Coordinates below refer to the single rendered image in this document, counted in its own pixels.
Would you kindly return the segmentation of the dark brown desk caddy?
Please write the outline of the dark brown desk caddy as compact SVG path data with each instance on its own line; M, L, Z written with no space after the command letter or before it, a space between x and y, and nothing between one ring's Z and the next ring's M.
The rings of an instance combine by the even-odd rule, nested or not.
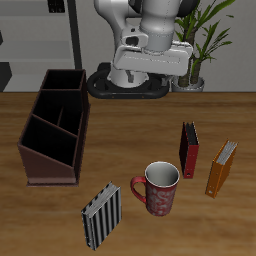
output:
M18 141L30 186L79 183L89 111L84 70L46 72Z

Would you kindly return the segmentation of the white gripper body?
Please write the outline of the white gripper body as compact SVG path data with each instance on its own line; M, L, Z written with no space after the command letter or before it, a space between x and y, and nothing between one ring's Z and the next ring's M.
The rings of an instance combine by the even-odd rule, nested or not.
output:
M192 52L189 43L179 41L173 41L171 48L160 55L145 53L140 47L121 45L115 53L114 66L116 69L183 76L187 73Z

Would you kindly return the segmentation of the red patterned mug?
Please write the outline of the red patterned mug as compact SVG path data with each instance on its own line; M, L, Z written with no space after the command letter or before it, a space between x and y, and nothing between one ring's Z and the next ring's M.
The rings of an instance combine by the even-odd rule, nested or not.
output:
M179 179L179 171L174 165L157 161L146 167L143 176L134 177L130 187L132 193L146 205L150 214L165 216L171 211ZM144 184L144 196L134 188L136 183Z

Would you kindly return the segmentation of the red book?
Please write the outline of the red book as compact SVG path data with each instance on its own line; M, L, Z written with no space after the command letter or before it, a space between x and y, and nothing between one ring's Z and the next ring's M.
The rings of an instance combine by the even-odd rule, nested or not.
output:
M199 150L194 123L183 123L179 157L184 179L192 179Z

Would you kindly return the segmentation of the black and white striped book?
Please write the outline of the black and white striped book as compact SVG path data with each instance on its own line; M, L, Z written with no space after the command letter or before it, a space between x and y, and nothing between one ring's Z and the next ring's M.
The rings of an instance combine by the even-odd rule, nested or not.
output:
M82 210L88 247L96 250L122 218L121 188L109 182Z

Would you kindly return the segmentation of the green pot plant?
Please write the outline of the green pot plant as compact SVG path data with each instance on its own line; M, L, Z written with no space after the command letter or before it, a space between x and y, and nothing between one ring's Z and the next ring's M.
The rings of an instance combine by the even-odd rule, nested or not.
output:
M196 0L197 4L190 14L175 20L181 29L180 32L176 32L178 39L181 42L189 43L194 50L189 58L187 73L184 76L172 78L171 88L173 91L202 92L204 80L199 76L201 64L206 60L214 60L211 54L215 50L231 44L231 41L225 41L229 28L214 38L219 21L205 27L205 24L217 13L235 2L235 0L223 0L216 4L216 1L213 0L205 10L202 10L200 8L201 0Z

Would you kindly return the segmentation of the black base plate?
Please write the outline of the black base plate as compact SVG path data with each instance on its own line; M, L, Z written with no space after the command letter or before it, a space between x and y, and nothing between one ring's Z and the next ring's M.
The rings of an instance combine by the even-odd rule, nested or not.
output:
M99 99L158 99L170 89L170 83L160 74L148 73L149 79L134 88L122 88L107 79L111 63L100 63L98 69L87 81L87 90Z

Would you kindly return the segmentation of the orange book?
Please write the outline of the orange book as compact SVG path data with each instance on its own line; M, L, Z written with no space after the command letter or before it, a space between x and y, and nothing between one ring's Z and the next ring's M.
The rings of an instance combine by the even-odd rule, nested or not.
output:
M212 161L205 194L215 198L229 176L238 144L226 140Z

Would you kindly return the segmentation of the black box on shelf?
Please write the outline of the black box on shelf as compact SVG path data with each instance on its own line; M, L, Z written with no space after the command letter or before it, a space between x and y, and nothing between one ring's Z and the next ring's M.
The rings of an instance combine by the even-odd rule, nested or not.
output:
M64 0L47 0L48 10L50 13L64 13Z

